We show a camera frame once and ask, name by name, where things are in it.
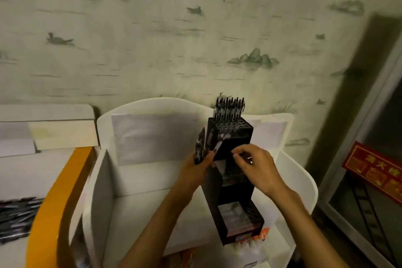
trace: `red plaque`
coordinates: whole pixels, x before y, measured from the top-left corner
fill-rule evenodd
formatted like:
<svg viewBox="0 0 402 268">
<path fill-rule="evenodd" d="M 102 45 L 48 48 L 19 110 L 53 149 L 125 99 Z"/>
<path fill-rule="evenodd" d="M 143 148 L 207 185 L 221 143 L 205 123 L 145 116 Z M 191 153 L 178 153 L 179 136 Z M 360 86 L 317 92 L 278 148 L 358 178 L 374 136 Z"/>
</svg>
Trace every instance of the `red plaque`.
<svg viewBox="0 0 402 268">
<path fill-rule="evenodd" d="M 359 175 L 402 206 L 402 164 L 355 141 L 342 167 Z"/>
</svg>

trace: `right hand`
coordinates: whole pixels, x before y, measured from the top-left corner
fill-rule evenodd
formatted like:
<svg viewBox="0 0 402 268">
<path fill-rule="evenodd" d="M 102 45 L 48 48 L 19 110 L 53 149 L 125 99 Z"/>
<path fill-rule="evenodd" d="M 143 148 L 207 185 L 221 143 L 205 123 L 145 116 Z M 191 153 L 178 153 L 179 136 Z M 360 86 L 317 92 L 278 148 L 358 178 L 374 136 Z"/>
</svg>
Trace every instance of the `right hand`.
<svg viewBox="0 0 402 268">
<path fill-rule="evenodd" d="M 275 198 L 276 195 L 289 189 L 279 175 L 274 159 L 268 151 L 254 144 L 244 144 L 234 148 L 232 153 L 234 161 L 251 183 L 269 198 Z M 253 159 L 253 164 L 239 156 L 242 153 L 249 154 Z"/>
</svg>

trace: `pile of pens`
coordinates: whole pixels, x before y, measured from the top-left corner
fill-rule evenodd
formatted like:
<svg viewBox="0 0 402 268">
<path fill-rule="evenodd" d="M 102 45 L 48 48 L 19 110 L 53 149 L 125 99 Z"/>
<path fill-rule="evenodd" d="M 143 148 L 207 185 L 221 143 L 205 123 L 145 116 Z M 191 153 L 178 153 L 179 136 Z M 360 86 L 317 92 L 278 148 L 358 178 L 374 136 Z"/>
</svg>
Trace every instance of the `pile of pens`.
<svg viewBox="0 0 402 268">
<path fill-rule="evenodd" d="M 242 115 L 246 104 L 244 98 L 217 98 L 214 110 L 215 122 L 236 122 Z"/>
<path fill-rule="evenodd" d="M 26 237 L 44 198 L 26 197 L 0 201 L 0 245 Z"/>
</svg>

